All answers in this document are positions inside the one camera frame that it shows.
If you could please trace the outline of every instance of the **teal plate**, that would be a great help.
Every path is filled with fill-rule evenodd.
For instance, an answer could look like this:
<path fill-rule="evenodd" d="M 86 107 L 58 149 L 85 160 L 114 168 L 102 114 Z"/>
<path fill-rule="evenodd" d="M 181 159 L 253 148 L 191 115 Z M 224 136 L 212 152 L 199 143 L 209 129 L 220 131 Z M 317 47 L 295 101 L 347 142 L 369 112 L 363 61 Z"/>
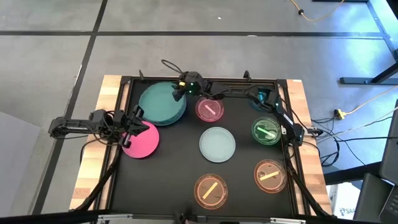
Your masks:
<path fill-rule="evenodd" d="M 171 82 L 160 82 L 151 85 L 139 98 L 139 106 L 144 110 L 143 118 L 157 126 L 165 126 L 176 122 L 184 114 L 187 107 L 185 96 L 176 102 L 172 95 L 174 89 Z"/>

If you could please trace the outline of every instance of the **yellow cable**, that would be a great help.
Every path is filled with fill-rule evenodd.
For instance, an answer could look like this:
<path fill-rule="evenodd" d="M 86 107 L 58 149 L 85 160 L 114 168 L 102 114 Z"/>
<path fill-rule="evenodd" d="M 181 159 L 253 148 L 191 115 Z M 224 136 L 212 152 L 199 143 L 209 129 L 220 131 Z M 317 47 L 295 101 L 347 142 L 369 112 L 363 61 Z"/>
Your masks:
<path fill-rule="evenodd" d="M 384 92 L 382 92 L 382 93 L 380 93 L 380 94 L 377 94 L 376 96 L 374 96 L 374 97 L 368 99 L 368 101 L 366 101 L 365 103 L 363 103 L 363 104 L 360 105 L 359 107 L 355 108 L 353 111 L 351 111 L 351 112 L 344 112 L 344 113 L 345 113 L 345 114 L 352 114 L 352 113 L 354 113 L 355 111 L 357 111 L 358 109 L 360 109 L 361 107 L 363 107 L 366 103 L 369 103 L 370 101 L 376 99 L 377 97 L 379 97 L 379 96 L 381 96 L 381 95 L 383 95 L 383 94 L 386 94 L 386 93 L 390 92 L 391 90 L 393 90 L 393 89 L 395 89 L 395 88 L 397 88 L 397 87 L 398 87 L 398 86 L 394 86 L 394 87 L 392 87 L 391 89 L 389 89 L 389 90 L 387 90 L 387 91 L 384 91 Z"/>
<path fill-rule="evenodd" d="M 296 3 L 294 0 L 290 0 L 290 1 L 294 4 L 294 6 L 297 8 L 297 10 L 301 10 L 301 8 L 297 5 L 297 3 Z M 305 16 L 304 12 L 302 12 L 301 15 L 302 15 L 306 20 L 308 20 L 308 21 L 311 21 L 311 22 L 319 21 L 319 20 L 322 20 L 322 19 L 324 19 L 324 18 L 330 16 L 332 13 L 334 13 L 334 12 L 336 11 L 336 9 L 337 9 L 338 7 L 340 7 L 341 4 L 342 4 L 344 1 L 345 1 L 345 0 L 341 0 L 341 2 L 334 8 L 334 10 L 332 10 L 331 12 L 329 12 L 328 14 L 326 14 L 326 15 L 324 15 L 324 16 L 322 16 L 322 17 L 319 17 L 318 19 L 309 19 L 307 16 Z"/>

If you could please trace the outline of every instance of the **orange petri dish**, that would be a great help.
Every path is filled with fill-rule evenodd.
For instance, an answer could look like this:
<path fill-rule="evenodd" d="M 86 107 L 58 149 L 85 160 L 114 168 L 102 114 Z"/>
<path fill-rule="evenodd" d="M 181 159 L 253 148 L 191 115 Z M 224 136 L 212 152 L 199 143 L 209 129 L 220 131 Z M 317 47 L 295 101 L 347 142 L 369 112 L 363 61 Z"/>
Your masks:
<path fill-rule="evenodd" d="M 254 168 L 254 181 L 267 193 L 278 193 L 286 186 L 286 172 L 276 161 L 265 159 Z"/>
<path fill-rule="evenodd" d="M 228 196 L 228 188 L 220 176 L 205 174 L 196 182 L 194 195 L 201 207 L 214 210 L 225 203 Z"/>

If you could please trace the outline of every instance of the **concrete floor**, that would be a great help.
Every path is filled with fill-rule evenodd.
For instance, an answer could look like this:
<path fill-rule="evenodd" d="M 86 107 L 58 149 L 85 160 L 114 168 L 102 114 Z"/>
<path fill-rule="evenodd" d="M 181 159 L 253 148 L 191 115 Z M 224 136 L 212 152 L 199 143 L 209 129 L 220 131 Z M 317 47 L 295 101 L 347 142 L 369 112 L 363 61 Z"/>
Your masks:
<path fill-rule="evenodd" d="M 297 0 L 308 17 L 319 17 L 336 3 Z M 393 43 L 398 47 L 398 22 L 384 1 L 372 3 Z M 92 30 L 100 0 L 3 0 L 0 30 Z M 344 3 L 332 16 L 307 22 L 289 0 L 113 0 L 109 1 L 100 30 L 198 30 L 280 32 L 378 32 L 368 7 Z M 51 119 L 67 105 L 89 37 L 0 36 L 0 110 L 34 125 L 42 132 L 30 158 L 10 215 L 29 211 L 53 140 L 47 134 Z M 388 86 L 342 86 L 339 77 L 373 77 L 394 63 L 382 40 L 299 37 L 97 37 L 83 80 L 74 118 L 93 111 L 103 75 L 175 75 L 160 59 L 207 77 L 301 79 L 313 119 L 350 111 Z M 344 121 L 341 131 L 370 122 L 393 109 L 398 91 L 366 105 Z M 385 136 L 389 121 L 342 136 Z M 68 210 L 84 139 L 66 141 L 45 202 L 45 213 Z M 350 146 L 365 163 L 381 160 L 383 140 L 353 141 Z M 319 144 L 321 154 L 334 152 L 335 143 Z M 334 167 L 359 166 L 342 145 Z"/>

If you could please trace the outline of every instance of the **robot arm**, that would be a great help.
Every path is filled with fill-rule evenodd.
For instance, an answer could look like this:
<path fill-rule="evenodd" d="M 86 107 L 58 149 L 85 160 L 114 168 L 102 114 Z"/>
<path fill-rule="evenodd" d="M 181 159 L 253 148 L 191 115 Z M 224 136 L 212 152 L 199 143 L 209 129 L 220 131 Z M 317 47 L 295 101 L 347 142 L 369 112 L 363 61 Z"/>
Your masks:
<path fill-rule="evenodd" d="M 144 111 L 137 105 L 133 116 L 128 117 L 123 110 L 105 111 L 96 110 L 88 119 L 66 119 L 59 117 L 52 120 L 49 133 L 53 138 L 59 138 L 70 133 L 95 134 L 108 141 L 117 141 L 122 133 L 127 133 L 120 139 L 123 147 L 130 146 L 130 136 L 137 136 L 149 129 L 142 123 Z"/>
<path fill-rule="evenodd" d="M 211 100 L 222 100 L 223 98 L 248 98 L 259 108 L 273 113 L 281 125 L 286 129 L 287 139 L 297 146 L 303 143 L 304 129 L 295 124 L 287 115 L 282 106 L 280 95 L 263 85 L 251 85 L 247 88 L 226 86 L 203 78 L 197 72 L 185 72 L 179 77 L 178 85 L 175 87 L 173 97 L 175 101 L 181 99 L 185 94 L 204 96 Z"/>

